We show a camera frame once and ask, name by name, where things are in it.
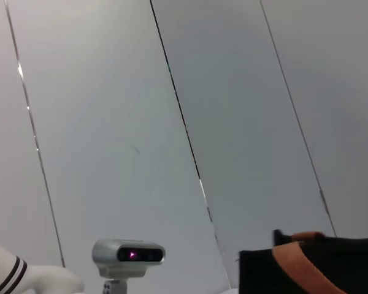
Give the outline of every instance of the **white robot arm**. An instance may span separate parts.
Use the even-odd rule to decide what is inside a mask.
[[[75,294],[83,292],[82,280],[60,266],[28,265],[0,246],[0,294]]]

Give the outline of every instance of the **dark vertical line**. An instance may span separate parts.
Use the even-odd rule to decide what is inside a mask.
[[[323,191],[322,191],[322,188],[321,188],[321,186],[320,186],[319,177],[318,177],[318,174],[317,174],[317,172],[316,172],[316,170],[315,170],[315,165],[313,164],[313,160],[312,160],[312,156],[311,156],[310,151],[309,151],[309,147],[308,147],[308,144],[307,144],[307,140],[305,139],[305,135],[304,135],[304,132],[303,132],[302,127],[301,127],[301,123],[300,123],[300,120],[299,120],[299,116],[298,116],[298,114],[297,114],[296,107],[294,106],[294,102],[293,102],[293,99],[292,99],[292,95],[291,95],[291,93],[290,93],[290,89],[289,89],[289,86],[288,86],[288,82],[287,82],[287,80],[286,80],[286,76],[285,76],[285,73],[284,73],[283,68],[282,68],[281,59],[280,59],[280,56],[279,56],[279,54],[278,54],[277,46],[275,45],[274,38],[273,38],[272,33],[271,33],[271,28],[270,28],[269,20],[267,19],[266,11],[264,10],[262,0],[260,0],[260,5],[261,5],[262,10],[263,10],[263,15],[264,15],[264,19],[266,20],[267,28],[269,29],[269,33],[270,33],[270,37],[271,37],[271,41],[272,41],[272,45],[273,45],[274,50],[275,50],[275,55],[277,56],[277,59],[278,59],[278,64],[279,64],[280,69],[281,69],[281,73],[282,73],[283,81],[285,82],[286,89],[288,90],[288,94],[289,94],[289,98],[290,98],[291,105],[292,105],[292,107],[293,107],[294,115],[296,116],[297,123],[299,124],[299,128],[300,128],[301,136],[302,136],[302,139],[304,140],[305,148],[307,149],[307,153],[308,153],[309,159],[310,159],[310,161],[311,161],[311,165],[312,165],[313,172],[315,173],[315,178],[316,178],[316,181],[317,181],[317,183],[318,183],[319,190],[320,190],[320,197],[321,197],[321,199],[322,199],[322,201],[323,201],[323,203],[324,203],[324,208],[325,208],[326,213],[327,213],[327,215],[328,215],[328,217],[329,217],[329,220],[330,220],[330,223],[331,223],[331,227],[332,227],[332,231],[334,232],[334,235],[335,235],[335,236],[337,236],[337,233],[335,232],[334,224],[332,223],[331,215],[330,215],[330,213],[329,213],[329,208],[328,208],[327,203],[326,203],[326,199],[324,198]]]
[[[11,35],[12,35],[12,42],[13,42],[13,46],[15,47],[15,55],[16,55],[16,57],[17,57],[18,67],[20,67],[20,68],[21,68],[20,60],[19,60],[19,52],[18,52],[17,42],[16,42],[16,40],[15,40],[15,34],[14,34],[14,32],[13,32],[12,20],[11,20],[11,16],[10,16],[9,8],[8,8],[7,0],[4,0],[4,5],[5,5],[5,7],[6,7],[6,11],[7,11],[7,17],[8,17],[8,22],[9,22],[9,25],[10,25],[10,30],[11,30]],[[43,163],[42,163],[41,151],[40,151],[39,144],[38,144],[36,128],[35,128],[35,125],[34,125],[33,116],[32,116],[32,114],[31,114],[30,103],[29,103],[29,96],[28,96],[28,93],[27,93],[27,89],[26,89],[25,81],[24,81],[24,79],[23,79],[23,75],[21,75],[21,80],[22,80],[23,92],[24,92],[24,94],[25,94],[25,98],[26,98],[26,104],[27,104],[27,106],[28,106],[28,110],[29,110],[29,117],[30,117],[30,122],[31,122],[31,128],[33,129],[34,140],[35,140],[35,142],[36,142],[36,147],[37,147],[37,153],[38,153],[39,163],[40,163],[40,166],[41,166],[42,175],[44,176],[45,188],[46,188],[46,190],[47,190],[47,194],[48,194],[49,205],[50,205],[50,211],[51,211],[51,213],[52,213],[52,218],[53,218],[53,225],[55,226],[57,242],[58,242],[58,244],[59,244],[59,251],[60,251],[60,256],[61,256],[61,263],[63,264],[63,267],[66,267],[66,264],[65,264],[65,262],[64,262],[63,250],[62,250],[62,248],[61,248],[61,243],[60,243],[59,233],[58,233],[58,231],[57,231],[57,224],[56,224],[55,214],[53,213],[53,206],[52,206],[52,200],[51,200],[51,198],[50,198],[50,193],[49,193],[49,188],[48,188],[47,177],[46,177],[46,175],[45,175],[45,169],[44,169],[44,165],[43,165]]]
[[[169,69],[169,74],[171,75],[171,80],[172,80],[172,84],[173,84],[174,92],[175,92],[175,95],[176,95],[176,100],[177,100],[177,103],[178,103],[178,107],[179,107],[179,109],[180,109],[180,113],[181,113],[181,115],[182,115],[182,120],[183,120],[184,127],[185,127],[186,137],[187,137],[187,139],[188,139],[188,142],[190,143],[191,153],[192,153],[192,157],[193,157],[193,159],[194,159],[194,163],[195,163],[195,168],[196,168],[197,176],[198,176],[198,177],[199,177],[199,179],[200,179],[200,178],[201,178],[201,176],[200,176],[200,174],[199,174],[199,169],[197,168],[196,159],[195,159],[194,151],[193,151],[193,148],[192,148],[192,144],[191,144],[190,136],[188,135],[188,130],[187,130],[187,128],[186,128],[185,119],[184,119],[184,116],[183,116],[182,106],[181,106],[180,101],[179,101],[179,99],[178,99],[178,95],[177,95],[177,91],[176,91],[176,85],[174,84],[174,80],[173,80],[173,75],[172,75],[171,67],[170,67],[170,65],[169,65],[169,60],[167,59],[167,55],[166,55],[166,50],[165,50],[164,42],[162,41],[161,31],[159,30],[159,26],[158,26],[158,22],[157,22],[157,17],[155,16],[154,7],[153,7],[153,3],[152,3],[152,1],[151,1],[151,0],[150,0],[150,4],[151,4],[151,10],[153,11],[153,16],[154,16],[155,24],[156,24],[156,26],[157,26],[158,35],[159,35],[159,39],[160,39],[160,41],[161,41],[162,49],[164,50],[164,55],[165,55],[165,60],[166,60],[167,68]]]

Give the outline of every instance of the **camera lens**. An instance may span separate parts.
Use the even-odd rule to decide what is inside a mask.
[[[160,262],[164,258],[161,249],[120,248],[117,259],[121,262]]]

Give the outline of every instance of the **white panel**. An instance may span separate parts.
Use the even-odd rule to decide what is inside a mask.
[[[259,1],[153,0],[224,252],[271,246],[273,229],[331,234]]]
[[[0,0],[0,244],[28,263],[61,265],[3,0]]]
[[[129,293],[228,288],[150,3],[9,2],[66,265],[101,291],[99,238],[145,239],[164,265]]]
[[[368,237],[368,0],[265,0],[340,236]]]

